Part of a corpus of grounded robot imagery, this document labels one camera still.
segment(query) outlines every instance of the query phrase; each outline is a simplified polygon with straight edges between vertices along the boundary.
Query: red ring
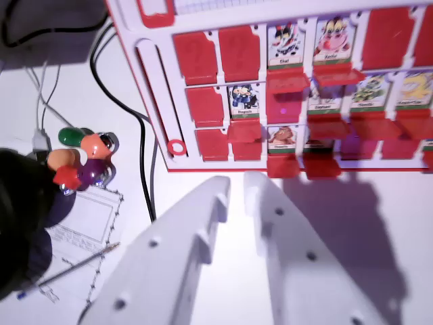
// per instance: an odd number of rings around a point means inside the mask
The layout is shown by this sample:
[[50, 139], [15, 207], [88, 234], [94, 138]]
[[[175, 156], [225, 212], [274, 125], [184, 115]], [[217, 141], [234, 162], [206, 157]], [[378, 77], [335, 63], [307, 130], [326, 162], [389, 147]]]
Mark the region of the red ring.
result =
[[[182, 146], [182, 151], [180, 152], [175, 151], [175, 149], [173, 148], [173, 144], [180, 144]], [[170, 140], [168, 142], [168, 151], [174, 156], [183, 156], [184, 154], [187, 153], [187, 146], [181, 140], [177, 140], [177, 139]]]

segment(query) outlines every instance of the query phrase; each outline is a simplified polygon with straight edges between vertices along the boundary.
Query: paper sheet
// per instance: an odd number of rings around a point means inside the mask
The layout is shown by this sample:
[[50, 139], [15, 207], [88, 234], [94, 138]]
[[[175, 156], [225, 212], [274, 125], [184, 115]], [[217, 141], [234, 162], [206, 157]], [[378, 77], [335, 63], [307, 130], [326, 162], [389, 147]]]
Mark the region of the paper sheet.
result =
[[[19, 152], [25, 147], [19, 139], [7, 142], [8, 146], [0, 141], [0, 147], [16, 148]], [[61, 214], [53, 209], [47, 224], [55, 225], [40, 232], [30, 250], [27, 276], [33, 278], [42, 273], [38, 282], [100, 251], [108, 243], [120, 241], [125, 220], [120, 214], [122, 194], [90, 187], [64, 199], [58, 206], [69, 205], [69, 211]], [[0, 323], [76, 325], [84, 308], [94, 300], [95, 288], [102, 286], [103, 265], [104, 258], [96, 259], [21, 301], [16, 298], [17, 292], [13, 292], [0, 301]]]
[[175, 9], [178, 15], [183, 15], [270, 1], [277, 0], [175, 0]]

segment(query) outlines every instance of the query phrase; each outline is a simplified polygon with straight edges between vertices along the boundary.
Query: purple game piece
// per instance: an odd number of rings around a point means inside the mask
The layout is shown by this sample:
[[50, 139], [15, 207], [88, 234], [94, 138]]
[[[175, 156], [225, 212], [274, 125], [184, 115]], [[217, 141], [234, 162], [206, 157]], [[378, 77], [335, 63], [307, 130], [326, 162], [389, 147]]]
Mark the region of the purple game piece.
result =
[[85, 165], [78, 169], [78, 178], [83, 185], [93, 185], [101, 179], [106, 170], [107, 164], [104, 160], [87, 159]]

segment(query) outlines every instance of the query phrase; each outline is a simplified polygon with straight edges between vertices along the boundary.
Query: pen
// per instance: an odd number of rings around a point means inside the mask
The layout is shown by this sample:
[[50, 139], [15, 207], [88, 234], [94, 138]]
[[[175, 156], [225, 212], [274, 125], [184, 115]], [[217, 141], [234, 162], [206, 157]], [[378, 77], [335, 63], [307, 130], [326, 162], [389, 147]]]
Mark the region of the pen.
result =
[[42, 286], [46, 286], [49, 283], [52, 283], [53, 281], [56, 281], [58, 278], [61, 278], [62, 276], [65, 276], [66, 274], [69, 274], [70, 272], [75, 271], [76, 269], [92, 262], [92, 260], [105, 255], [106, 253], [111, 252], [113, 249], [115, 249], [117, 246], [119, 246], [120, 243], [117, 242], [115, 244], [111, 244], [110, 246], [107, 246], [106, 248], [104, 248], [102, 251], [99, 251], [93, 255], [91, 255], [90, 257], [87, 257], [84, 261], [81, 261], [71, 267], [69, 267], [68, 269], [65, 269], [64, 271], [61, 271], [59, 273], [57, 273], [56, 275], [46, 279], [45, 281], [42, 281], [39, 284], [34, 284], [33, 286], [28, 287], [26, 290], [21, 291], [18, 295], [17, 295], [17, 299], [21, 300], [24, 297], [27, 297], [27, 295], [31, 292], [33, 292], [35, 289], [39, 289]]

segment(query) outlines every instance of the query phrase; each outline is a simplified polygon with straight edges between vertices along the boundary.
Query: red plastic flap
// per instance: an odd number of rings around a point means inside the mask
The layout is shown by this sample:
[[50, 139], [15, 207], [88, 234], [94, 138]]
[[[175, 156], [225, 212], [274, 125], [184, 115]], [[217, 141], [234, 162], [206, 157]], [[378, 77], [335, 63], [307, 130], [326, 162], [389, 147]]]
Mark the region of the red plastic flap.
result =
[[424, 151], [422, 160], [429, 169], [433, 170], [433, 151]]
[[430, 110], [399, 110], [396, 120], [411, 139], [433, 139], [433, 117], [430, 116]]
[[231, 144], [235, 160], [260, 160], [262, 154], [262, 142], [256, 140], [249, 144], [236, 142]]
[[310, 138], [314, 140], [345, 139], [350, 133], [349, 126], [339, 114], [309, 115], [307, 123]]
[[297, 123], [302, 109], [302, 93], [267, 93], [268, 124]]
[[385, 112], [354, 112], [350, 115], [350, 122], [363, 140], [397, 139], [401, 130]]
[[171, 26], [175, 23], [175, 7], [173, 0], [165, 0], [167, 12], [165, 14], [154, 14], [151, 16], [146, 15], [144, 12], [143, 4], [140, 0], [137, 0], [140, 8], [141, 19], [143, 20], [144, 26], [148, 28], [158, 28]]
[[429, 5], [424, 14], [421, 30], [418, 35], [417, 44], [415, 46], [414, 66], [433, 66], [433, 5]]
[[252, 143], [262, 138], [262, 127], [258, 118], [230, 120], [228, 131], [230, 143]]
[[267, 161], [269, 178], [293, 178], [299, 175], [300, 167], [295, 154], [270, 154]]
[[187, 98], [196, 127], [223, 126], [223, 98], [213, 87], [189, 88]]
[[228, 160], [227, 135], [221, 130], [197, 130], [196, 132], [198, 149], [202, 153], [203, 161]]
[[267, 93], [296, 93], [310, 87], [304, 68], [268, 70]]
[[412, 159], [419, 146], [419, 140], [412, 140], [407, 135], [398, 139], [384, 140], [382, 159]]
[[220, 29], [219, 46], [227, 82], [258, 78], [260, 38], [252, 33], [250, 26]]
[[307, 152], [302, 157], [308, 179], [335, 178], [341, 174], [341, 168], [332, 154]]
[[397, 68], [403, 63], [414, 21], [408, 7], [370, 12], [363, 48], [363, 69]]
[[351, 63], [314, 66], [314, 78], [320, 87], [356, 85], [365, 79], [365, 75], [352, 69]]
[[203, 32], [189, 32], [173, 37], [177, 59], [187, 85], [217, 82], [215, 44]]
[[351, 133], [341, 141], [341, 158], [343, 160], [372, 159], [378, 141], [362, 140], [350, 125]]

